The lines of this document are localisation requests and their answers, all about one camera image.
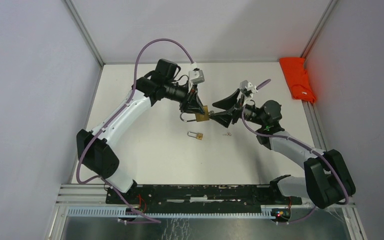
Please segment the large brass padlock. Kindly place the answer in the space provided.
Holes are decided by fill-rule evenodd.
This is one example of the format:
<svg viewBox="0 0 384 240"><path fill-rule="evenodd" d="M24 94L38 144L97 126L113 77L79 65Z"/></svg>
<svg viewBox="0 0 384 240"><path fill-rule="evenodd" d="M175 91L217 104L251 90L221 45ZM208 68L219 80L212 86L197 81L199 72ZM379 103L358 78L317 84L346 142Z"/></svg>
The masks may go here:
<svg viewBox="0 0 384 240"><path fill-rule="evenodd" d="M185 119L183 118L183 113L179 115L179 118L181 121L185 123L192 123L192 122L206 122L210 120L210 111L208 109L207 105L203 106L204 114L195 113L193 119Z"/></svg>

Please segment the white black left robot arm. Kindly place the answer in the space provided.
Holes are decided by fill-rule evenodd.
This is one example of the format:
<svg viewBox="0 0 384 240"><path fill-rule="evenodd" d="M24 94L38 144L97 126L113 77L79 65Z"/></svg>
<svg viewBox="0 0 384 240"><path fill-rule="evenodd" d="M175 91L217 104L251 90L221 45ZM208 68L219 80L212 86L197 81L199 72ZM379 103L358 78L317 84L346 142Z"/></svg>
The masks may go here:
<svg viewBox="0 0 384 240"><path fill-rule="evenodd" d="M134 82L133 89L109 117L91 130L81 129L76 135L77 166L87 167L111 184L125 204L137 198L137 190L133 187L136 181L122 169L114 148L127 129L162 99L179 103L182 114L203 115L206 112L198 96L198 84L205 81L203 71L192 63L186 83L179 84L175 78L180 70L178 64L160 59L154 70Z"/></svg>

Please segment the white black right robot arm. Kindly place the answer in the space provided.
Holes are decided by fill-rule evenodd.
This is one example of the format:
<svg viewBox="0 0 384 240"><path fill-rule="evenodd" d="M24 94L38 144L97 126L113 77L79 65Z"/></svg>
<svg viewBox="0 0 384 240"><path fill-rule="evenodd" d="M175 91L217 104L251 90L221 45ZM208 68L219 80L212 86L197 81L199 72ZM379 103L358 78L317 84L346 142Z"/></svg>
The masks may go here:
<svg viewBox="0 0 384 240"><path fill-rule="evenodd" d="M220 112L210 114L210 119L228 128L238 121L251 130L249 123L259 126L251 130L258 143L297 164L304 171L303 177L282 175L270 182L269 199L282 204L289 197L310 199L325 209L331 205L346 205L356 193L356 186L342 154L336 150L311 147L296 139L280 125L282 106L275 100L256 107L237 89L230 96L216 101L213 107Z"/></svg>

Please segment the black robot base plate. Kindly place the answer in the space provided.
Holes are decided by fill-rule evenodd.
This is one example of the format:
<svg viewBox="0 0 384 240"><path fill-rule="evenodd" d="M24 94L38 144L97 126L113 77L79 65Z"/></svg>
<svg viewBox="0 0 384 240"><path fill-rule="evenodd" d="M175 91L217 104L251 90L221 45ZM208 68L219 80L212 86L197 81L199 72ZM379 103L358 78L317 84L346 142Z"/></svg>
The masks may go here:
<svg viewBox="0 0 384 240"><path fill-rule="evenodd" d="M253 214L261 206L296 206L299 197L286 197L268 184L255 185L154 185L133 186L118 195L106 190L106 204L122 205L128 202L140 207L146 214Z"/></svg>

